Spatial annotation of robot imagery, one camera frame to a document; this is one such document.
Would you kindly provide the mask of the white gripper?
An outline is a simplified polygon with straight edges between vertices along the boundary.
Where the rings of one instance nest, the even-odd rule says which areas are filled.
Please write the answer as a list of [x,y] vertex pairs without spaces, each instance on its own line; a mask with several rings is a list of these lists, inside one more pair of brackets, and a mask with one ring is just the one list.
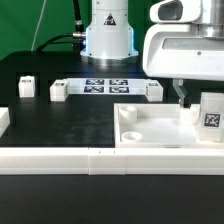
[[180,106],[189,106],[183,79],[224,81],[224,0],[162,0],[150,8],[143,70],[174,78]]

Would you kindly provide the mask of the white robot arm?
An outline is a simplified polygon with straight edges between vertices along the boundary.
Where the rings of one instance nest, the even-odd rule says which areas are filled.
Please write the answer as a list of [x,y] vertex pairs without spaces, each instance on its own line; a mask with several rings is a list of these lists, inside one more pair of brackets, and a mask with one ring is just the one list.
[[[162,0],[150,8],[142,66],[149,77],[171,78],[184,102],[185,79],[224,81],[224,0]],[[92,0],[84,61],[117,65],[138,56],[128,0]]]

